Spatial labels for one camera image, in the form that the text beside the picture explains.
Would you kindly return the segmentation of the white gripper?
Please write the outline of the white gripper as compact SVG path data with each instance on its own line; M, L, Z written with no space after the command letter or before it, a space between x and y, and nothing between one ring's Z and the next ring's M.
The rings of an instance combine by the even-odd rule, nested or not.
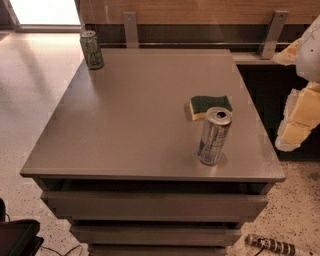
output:
M284 108L275 146L284 152L293 151L320 124L320 15L298 38L276 53L273 61L295 65L297 75L312 81L302 90L292 89Z

